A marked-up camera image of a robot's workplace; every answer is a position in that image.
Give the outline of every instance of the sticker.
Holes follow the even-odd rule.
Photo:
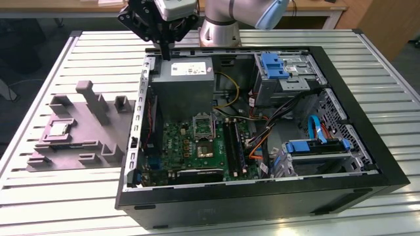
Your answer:
[[[263,162],[260,164],[260,169],[264,171],[265,174],[268,174],[268,167],[265,166]]]
[[[287,71],[297,71],[297,69],[295,66],[289,65],[287,66]]]
[[[272,154],[276,154],[279,152],[279,149],[273,147],[273,149],[271,150]]]
[[[252,97],[249,98],[249,106],[255,107],[255,99]]]
[[[205,62],[180,62],[171,66],[171,75],[205,75]]]

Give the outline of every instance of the slotted table surface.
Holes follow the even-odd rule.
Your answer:
[[[323,46],[411,184],[340,214],[176,228],[147,232],[115,210],[119,168],[29,173],[27,159],[43,133],[56,94],[83,101],[75,87],[92,80],[107,100],[135,99],[144,49],[129,31],[83,32],[69,38],[0,161],[0,235],[60,236],[201,234],[391,235],[420,232],[419,95],[376,51],[351,30],[241,31],[244,46]],[[177,47],[197,47],[192,31]]]

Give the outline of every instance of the desk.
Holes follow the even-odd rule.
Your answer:
[[[340,214],[175,228],[189,235],[343,235],[420,232],[420,97],[364,35],[351,30],[243,30],[244,46],[323,46],[411,184]],[[107,100],[135,99],[144,49],[129,31],[83,32],[69,38],[0,161],[0,235],[141,235],[148,232],[115,210],[120,169],[29,173],[28,155],[48,123],[47,103],[92,80]],[[197,47],[189,32],[177,47]]]
[[[327,16],[324,29],[333,29],[347,5],[343,0],[336,3],[324,0],[296,0],[297,16]],[[204,11],[205,0],[200,0]],[[116,17],[123,5],[99,7],[96,2],[80,0],[1,0],[0,18],[92,18]],[[293,4],[289,3],[285,16],[291,16]]]

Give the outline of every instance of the ram slot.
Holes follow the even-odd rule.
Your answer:
[[[239,133],[239,128],[237,128],[237,123],[236,121],[231,123],[233,126],[233,131],[235,131],[235,148],[236,148],[236,156],[237,156],[237,162],[239,166],[241,167],[241,173],[247,173],[247,164],[245,164],[245,157],[244,157],[244,150],[243,150],[243,143],[241,143],[241,135]]]
[[[233,142],[235,140],[232,140],[229,121],[223,123],[223,134],[224,134],[224,147],[225,147],[225,154],[227,154],[227,159],[228,159],[229,173],[233,177],[236,177],[239,168],[237,168],[236,154],[235,154],[235,142]]]

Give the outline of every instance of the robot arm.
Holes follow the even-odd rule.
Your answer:
[[[200,31],[203,46],[240,44],[237,21],[256,29],[275,28],[289,0],[207,0],[205,21]],[[129,0],[119,21],[144,40],[152,40],[163,58],[199,20],[197,0]]]
[[[289,0],[208,0],[200,30],[201,46],[240,45],[237,21],[256,29],[272,30],[287,10]]]
[[[131,0],[119,21],[171,60],[175,41],[181,41],[199,21],[196,5],[196,0]]]

